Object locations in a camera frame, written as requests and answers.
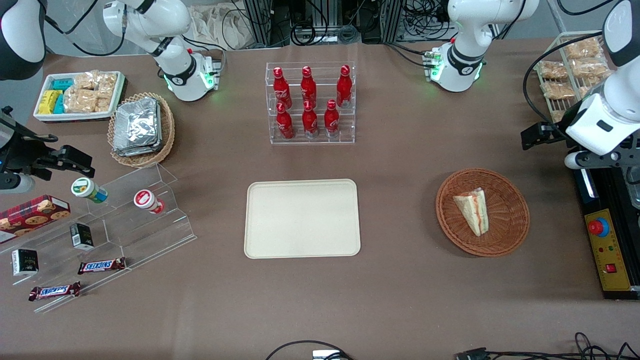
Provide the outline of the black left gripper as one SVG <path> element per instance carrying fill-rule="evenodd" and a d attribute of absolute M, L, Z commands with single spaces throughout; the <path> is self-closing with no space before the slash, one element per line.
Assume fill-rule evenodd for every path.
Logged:
<path fill-rule="evenodd" d="M 567 153 L 588 152 L 587 148 L 571 139 L 560 129 L 547 126 L 544 122 L 537 122 L 520 132 L 521 148 L 523 151 L 530 150 L 540 144 L 555 144 L 564 142 L 567 146 Z"/>

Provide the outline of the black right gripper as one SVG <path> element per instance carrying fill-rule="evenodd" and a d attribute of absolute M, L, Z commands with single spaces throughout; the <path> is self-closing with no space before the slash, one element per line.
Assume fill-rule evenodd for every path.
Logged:
<path fill-rule="evenodd" d="M 16 131 L 1 131 L 1 173 L 32 174 L 43 181 L 50 181 L 53 171 L 74 171 L 84 177 L 94 177 L 93 157 L 73 146 L 62 146 L 59 152 L 51 152 L 46 146 L 49 136 L 22 135 Z"/>

